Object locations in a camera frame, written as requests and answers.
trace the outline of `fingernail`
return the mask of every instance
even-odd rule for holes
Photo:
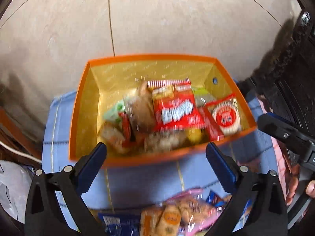
[[[308,184],[308,187],[306,188],[306,193],[307,194],[311,194],[314,190],[315,184],[313,182],[310,182]]]

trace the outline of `round red label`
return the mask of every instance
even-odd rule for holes
[[[219,108],[215,117],[216,123],[221,127],[229,127],[236,121],[236,112],[230,106],[223,106]]]

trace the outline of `pink fabric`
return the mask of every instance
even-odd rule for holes
[[[263,113],[267,113],[263,102],[259,100],[259,103],[260,103]],[[282,151],[280,149],[278,141],[273,137],[271,137],[271,140],[272,140],[273,149],[275,150],[275,154],[276,154],[280,184],[282,187],[283,195],[286,197],[287,194],[286,194],[286,182],[285,182],[285,171],[286,171],[285,159],[282,155]]]

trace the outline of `barcode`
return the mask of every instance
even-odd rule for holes
[[[106,225],[120,224],[120,219],[115,217],[103,217],[103,220]]]

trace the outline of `orange box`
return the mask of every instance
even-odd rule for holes
[[[216,58],[178,54],[115,56],[88,61],[76,96],[70,127],[69,158],[78,160],[98,142],[103,114],[119,100],[134,93],[135,79],[185,79],[193,87],[205,87],[215,98],[235,93],[242,131],[216,141],[217,145],[238,139],[256,129],[252,113],[235,82]],[[106,167],[135,166],[179,159],[187,154],[204,152],[207,143],[163,154],[122,156],[107,145]]]

